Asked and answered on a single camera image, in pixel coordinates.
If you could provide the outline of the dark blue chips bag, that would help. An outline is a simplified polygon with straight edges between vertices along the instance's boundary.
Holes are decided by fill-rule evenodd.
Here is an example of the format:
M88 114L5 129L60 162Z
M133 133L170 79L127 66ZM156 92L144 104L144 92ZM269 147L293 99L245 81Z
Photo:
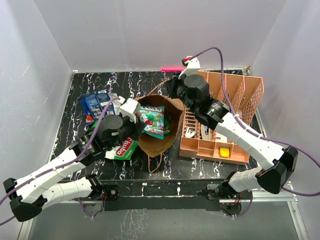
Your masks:
M118 116L120 114L120 107L125 102L125 99L122 96L118 96L116 93L109 93L105 89L100 90L95 94L101 110L103 110L107 103L110 102L105 115Z

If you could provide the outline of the Fox's mint candy bag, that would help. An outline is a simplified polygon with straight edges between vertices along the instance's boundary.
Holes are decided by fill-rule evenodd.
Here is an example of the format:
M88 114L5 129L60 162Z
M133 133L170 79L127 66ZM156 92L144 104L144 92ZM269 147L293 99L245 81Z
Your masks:
M165 107L163 105L141 106L137 115L138 119L146 124L143 133L160 140L164 139Z

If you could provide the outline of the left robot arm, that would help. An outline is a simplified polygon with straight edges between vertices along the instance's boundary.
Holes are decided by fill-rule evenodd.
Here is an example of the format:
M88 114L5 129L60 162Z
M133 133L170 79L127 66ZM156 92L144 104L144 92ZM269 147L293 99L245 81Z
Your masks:
M98 120L46 165L25 177L5 180L3 186L13 217L25 222L60 202L81 198L99 200L106 196L107 189L95 174L67 183L61 181L103 158L106 151L120 146L128 138L138 140L145 126L128 116L109 115Z

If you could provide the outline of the pink plastic desk organizer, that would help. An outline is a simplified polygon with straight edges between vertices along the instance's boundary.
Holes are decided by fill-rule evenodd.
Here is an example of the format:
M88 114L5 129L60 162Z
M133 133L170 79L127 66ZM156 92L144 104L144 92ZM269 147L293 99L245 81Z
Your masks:
M223 132L222 125L233 129L237 124L232 120L228 100L239 119L248 126L251 125L264 94L263 79L210 71L198 71L197 74L209 85L210 96L207 102L201 103L199 107L199 113L204 115L206 120L199 121L191 110L185 111L179 155L229 164L247 164L249 153L233 141L230 133ZM208 140L201 138L200 124L208 127ZM219 148L222 146L230 148L229 158L219 156Z

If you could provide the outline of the green red snack packet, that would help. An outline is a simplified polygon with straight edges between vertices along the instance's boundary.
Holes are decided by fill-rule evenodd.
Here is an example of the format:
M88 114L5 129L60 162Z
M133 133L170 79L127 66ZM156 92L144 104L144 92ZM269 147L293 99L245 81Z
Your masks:
M163 130L163 135L169 136L172 134L172 120L170 116L165 115L164 116L164 130Z

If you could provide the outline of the blue Burts chips bag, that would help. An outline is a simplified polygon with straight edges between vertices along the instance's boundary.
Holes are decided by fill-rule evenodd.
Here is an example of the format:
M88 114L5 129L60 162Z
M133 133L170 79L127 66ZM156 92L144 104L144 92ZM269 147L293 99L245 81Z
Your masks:
M87 106L85 99L82 97L78 100L78 102L80 103L82 110L84 112L84 115L85 115L85 125L86 126L93 125L96 122L96 120L91 115L91 112Z

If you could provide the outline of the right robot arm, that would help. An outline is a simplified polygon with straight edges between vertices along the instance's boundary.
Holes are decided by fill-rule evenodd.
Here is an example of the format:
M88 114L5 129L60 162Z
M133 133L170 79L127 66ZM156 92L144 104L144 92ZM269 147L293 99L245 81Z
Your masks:
M237 144L259 166L233 171L215 189L206 192L215 197L233 199L240 192L262 188L278 194L295 170L298 151L263 140L250 126L234 117L229 106L210 96L209 84L198 74L174 75L166 89L172 99L180 99L201 124Z

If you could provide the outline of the blue white snack pack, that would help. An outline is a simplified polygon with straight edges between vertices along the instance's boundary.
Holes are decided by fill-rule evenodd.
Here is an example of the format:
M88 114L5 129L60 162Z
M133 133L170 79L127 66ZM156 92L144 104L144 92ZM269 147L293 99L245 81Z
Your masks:
M83 98L94 120L98 120L102 114L103 108L98 101L98 94L91 92L84 94Z

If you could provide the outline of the brown paper bag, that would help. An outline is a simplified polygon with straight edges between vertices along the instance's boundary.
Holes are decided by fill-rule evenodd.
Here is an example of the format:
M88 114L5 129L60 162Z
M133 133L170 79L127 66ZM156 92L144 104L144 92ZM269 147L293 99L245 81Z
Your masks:
M165 80L147 95L135 98L141 105L138 119L146 124L137 142L147 154L148 171L151 174L158 171L164 151L176 140L185 113L184 104L178 98L154 93L168 82Z

